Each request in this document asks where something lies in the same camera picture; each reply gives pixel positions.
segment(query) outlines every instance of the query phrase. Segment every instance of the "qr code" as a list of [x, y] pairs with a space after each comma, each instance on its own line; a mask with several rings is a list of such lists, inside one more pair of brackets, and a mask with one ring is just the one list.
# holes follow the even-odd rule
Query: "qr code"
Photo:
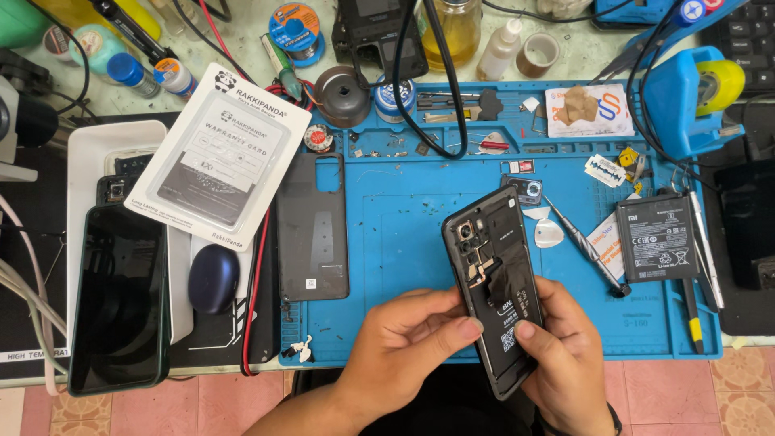
[[510, 350], [514, 344], [516, 343], [516, 338], [514, 337], [514, 327], [508, 329], [506, 333], [501, 335], [501, 343], [503, 344], [503, 352], [506, 352]]

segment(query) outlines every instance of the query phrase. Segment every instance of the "rakkipanda packaging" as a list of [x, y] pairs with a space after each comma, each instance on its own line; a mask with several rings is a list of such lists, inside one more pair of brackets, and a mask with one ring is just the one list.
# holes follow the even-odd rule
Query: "rakkipanda packaging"
[[245, 251], [311, 118], [210, 64], [124, 206]]

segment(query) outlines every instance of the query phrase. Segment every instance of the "panda logo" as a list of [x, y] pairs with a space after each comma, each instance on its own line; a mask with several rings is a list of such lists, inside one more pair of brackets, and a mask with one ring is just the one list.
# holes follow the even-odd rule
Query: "panda logo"
[[219, 71], [215, 76], [215, 89], [226, 94], [230, 89], [234, 88], [235, 82], [236, 80], [230, 74]]

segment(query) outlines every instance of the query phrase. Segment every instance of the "battery label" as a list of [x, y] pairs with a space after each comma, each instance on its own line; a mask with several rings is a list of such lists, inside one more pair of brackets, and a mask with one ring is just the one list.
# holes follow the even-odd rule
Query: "battery label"
[[685, 197], [645, 200], [618, 210], [619, 226], [625, 229], [627, 279], [648, 282], [693, 277], [698, 269], [689, 202]]

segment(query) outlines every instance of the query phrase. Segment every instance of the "floor tile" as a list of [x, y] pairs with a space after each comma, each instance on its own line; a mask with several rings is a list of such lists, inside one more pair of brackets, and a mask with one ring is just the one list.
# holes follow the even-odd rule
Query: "floor tile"
[[110, 436], [110, 420], [53, 422], [51, 436]]
[[719, 392], [716, 397], [724, 436], [775, 434], [775, 393]]
[[716, 392], [773, 390], [770, 365], [760, 347], [724, 348], [724, 356], [711, 362]]
[[722, 436], [720, 424], [633, 425], [632, 436]]
[[622, 424], [630, 424], [627, 385], [625, 383], [624, 362], [604, 362], [605, 398], [616, 410]]
[[51, 422], [110, 419], [111, 394], [74, 398], [64, 392], [54, 397]]
[[24, 388], [0, 389], [0, 434], [20, 434], [23, 410]]
[[47, 436], [51, 429], [51, 407], [53, 397], [44, 385], [30, 386], [24, 390], [24, 413], [22, 434], [24, 436]]
[[238, 436], [283, 399], [283, 373], [199, 377], [199, 436]]
[[719, 422], [707, 361], [626, 361], [624, 366], [633, 424]]
[[293, 376], [296, 371], [283, 371], [283, 397], [293, 390]]
[[770, 378], [775, 387], [775, 347], [761, 347], [764, 358], [770, 366]]
[[199, 378], [113, 394], [114, 436], [195, 436]]

